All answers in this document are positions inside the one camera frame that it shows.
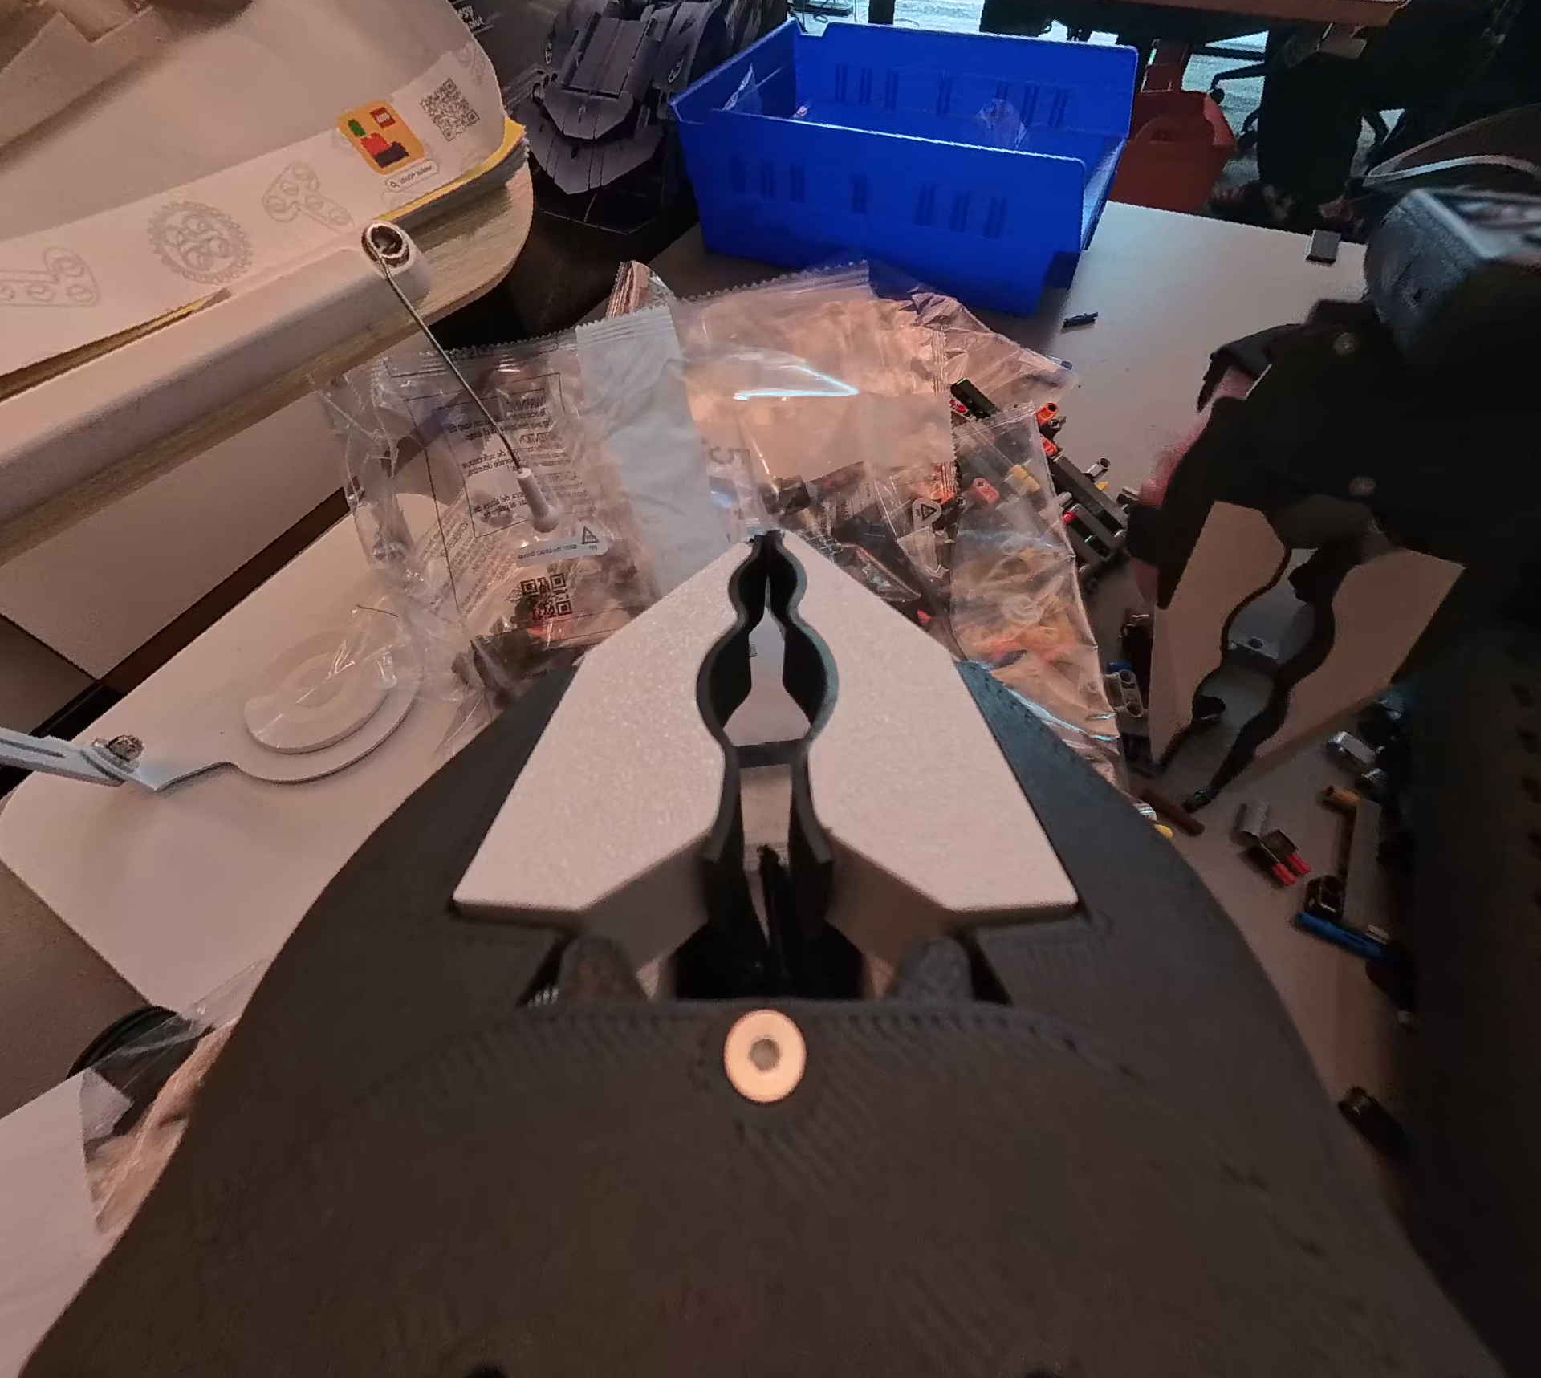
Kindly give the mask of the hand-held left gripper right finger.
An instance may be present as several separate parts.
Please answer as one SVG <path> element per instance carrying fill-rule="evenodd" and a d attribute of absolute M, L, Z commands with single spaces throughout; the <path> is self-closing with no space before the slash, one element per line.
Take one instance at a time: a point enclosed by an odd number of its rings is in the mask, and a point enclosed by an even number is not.
<path fill-rule="evenodd" d="M 809 731 L 790 763 L 799 924 L 896 967 L 958 932 L 1080 900 L 965 665 L 798 537 L 772 535 L 782 683 Z"/>

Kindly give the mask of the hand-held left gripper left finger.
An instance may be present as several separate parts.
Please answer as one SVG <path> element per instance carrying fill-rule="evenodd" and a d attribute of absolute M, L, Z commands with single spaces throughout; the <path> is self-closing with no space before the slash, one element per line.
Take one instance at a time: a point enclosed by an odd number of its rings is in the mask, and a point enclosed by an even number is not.
<path fill-rule="evenodd" d="M 568 675 L 452 891 L 465 917 L 595 936 L 642 969 L 703 928 L 757 969 L 740 761 L 767 538 L 717 561 Z"/>

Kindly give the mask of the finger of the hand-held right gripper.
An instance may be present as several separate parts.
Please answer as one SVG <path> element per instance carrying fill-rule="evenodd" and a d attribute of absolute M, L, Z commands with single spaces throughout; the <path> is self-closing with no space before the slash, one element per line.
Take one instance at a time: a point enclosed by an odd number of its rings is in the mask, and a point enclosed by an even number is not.
<path fill-rule="evenodd" d="M 1260 512 L 1213 504 L 1167 607 L 1152 618 L 1146 697 L 1151 752 L 1162 766 L 1217 766 L 1242 753 L 1242 728 L 1270 702 L 1282 662 L 1300 649 L 1300 599 L 1289 549 Z"/>
<path fill-rule="evenodd" d="M 1324 545 L 1289 575 L 1300 604 L 1262 707 L 1218 766 L 1184 797 L 1202 811 L 1255 765 L 1271 765 L 1334 734 L 1396 678 L 1465 573 L 1459 562 L 1388 549 L 1350 559 Z"/>

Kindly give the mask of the black toy assembly orange connectors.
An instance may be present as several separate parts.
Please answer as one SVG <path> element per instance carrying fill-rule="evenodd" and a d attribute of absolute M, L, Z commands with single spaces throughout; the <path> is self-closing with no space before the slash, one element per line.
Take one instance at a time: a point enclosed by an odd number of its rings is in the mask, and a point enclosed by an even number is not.
<path fill-rule="evenodd" d="M 1066 416 L 1054 398 L 997 405 L 969 379 L 948 389 L 958 485 L 969 503 L 997 509 L 1006 500 L 1054 508 L 1074 556 L 1077 582 L 1091 591 L 1127 556 L 1133 495 L 1112 493 L 1106 458 L 1077 466 L 1064 451 Z"/>

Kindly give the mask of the clear bag with printed warnings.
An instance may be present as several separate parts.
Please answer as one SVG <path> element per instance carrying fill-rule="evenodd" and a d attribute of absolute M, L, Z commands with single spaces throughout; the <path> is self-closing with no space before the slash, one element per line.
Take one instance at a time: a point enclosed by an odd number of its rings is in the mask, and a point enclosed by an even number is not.
<path fill-rule="evenodd" d="M 576 333 L 424 337 L 321 392 L 356 535 L 433 692 L 505 705 L 660 598 Z"/>

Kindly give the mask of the toy set instruction booklet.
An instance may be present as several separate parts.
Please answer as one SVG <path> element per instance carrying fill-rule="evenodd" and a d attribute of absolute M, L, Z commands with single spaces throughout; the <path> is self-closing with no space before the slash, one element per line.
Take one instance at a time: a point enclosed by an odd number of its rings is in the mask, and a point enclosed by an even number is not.
<path fill-rule="evenodd" d="M 1 368 L 122 341 L 523 149 L 446 0 L 3 0 Z"/>

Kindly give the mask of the cluster of grey toy connectors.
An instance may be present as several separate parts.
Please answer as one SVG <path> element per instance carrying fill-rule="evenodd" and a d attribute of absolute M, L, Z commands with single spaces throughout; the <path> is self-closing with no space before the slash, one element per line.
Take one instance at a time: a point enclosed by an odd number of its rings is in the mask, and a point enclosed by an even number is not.
<path fill-rule="evenodd" d="M 1152 615 L 1125 614 L 1115 655 L 1104 667 L 1104 689 L 1119 728 L 1127 769 L 1141 777 L 1159 774 L 1148 708 L 1152 641 Z"/>

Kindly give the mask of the blue toy axle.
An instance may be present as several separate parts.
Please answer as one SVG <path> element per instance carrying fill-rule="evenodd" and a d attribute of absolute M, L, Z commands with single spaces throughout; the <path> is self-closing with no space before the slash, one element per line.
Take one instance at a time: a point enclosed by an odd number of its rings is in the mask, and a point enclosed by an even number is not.
<path fill-rule="evenodd" d="M 1316 912 L 1297 912 L 1292 925 L 1308 938 L 1347 951 L 1366 964 L 1387 965 L 1400 957 L 1400 948 L 1385 936 Z"/>

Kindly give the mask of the blue plastic bin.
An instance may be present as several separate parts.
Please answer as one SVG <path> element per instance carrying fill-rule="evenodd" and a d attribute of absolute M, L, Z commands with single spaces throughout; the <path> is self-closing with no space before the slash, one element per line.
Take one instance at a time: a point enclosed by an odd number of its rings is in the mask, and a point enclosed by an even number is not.
<path fill-rule="evenodd" d="M 1111 190 L 1133 114 L 1131 48 L 852 23 L 794 42 L 788 92 L 769 111 L 1066 158 L 1090 191 Z"/>
<path fill-rule="evenodd" d="M 674 103 L 703 246 L 804 268 L 863 259 L 973 308 L 1027 315 L 1088 249 L 1123 135 L 1001 146 Z"/>

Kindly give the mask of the small black toy piece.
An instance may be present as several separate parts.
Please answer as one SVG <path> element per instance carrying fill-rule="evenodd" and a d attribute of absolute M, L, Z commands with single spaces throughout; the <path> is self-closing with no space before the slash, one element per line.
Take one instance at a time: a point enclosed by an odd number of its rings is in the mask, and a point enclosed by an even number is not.
<path fill-rule="evenodd" d="M 1372 1092 L 1350 1087 L 1335 1108 L 1380 1158 L 1401 1161 L 1408 1156 L 1409 1137 L 1403 1123 Z"/>

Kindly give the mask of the wooden book stand white legs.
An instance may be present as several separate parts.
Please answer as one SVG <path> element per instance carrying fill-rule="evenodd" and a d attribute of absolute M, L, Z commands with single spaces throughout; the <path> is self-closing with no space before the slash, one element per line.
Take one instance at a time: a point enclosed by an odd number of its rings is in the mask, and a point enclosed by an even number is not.
<path fill-rule="evenodd" d="M 273 451 L 236 480 L 204 453 L 419 337 L 419 323 L 486 294 L 533 219 L 530 164 L 505 162 L 395 223 L 411 259 L 390 275 L 361 235 L 314 262 L 229 289 L 143 339 L 3 405 L 3 561 L 107 519 L 144 484 L 192 463 L 225 527 L 287 482 Z M 383 818 L 383 797 L 427 773 L 427 660 L 391 652 L 395 681 L 356 731 L 316 752 L 257 741 L 247 705 L 316 675 L 351 631 L 406 628 L 364 612 L 364 548 L 326 532 L 91 723 L 144 749 L 123 789 L 26 781 L 3 813 L 3 866 L 147 1004 L 183 1006 L 269 959 L 342 863 L 342 842 Z"/>

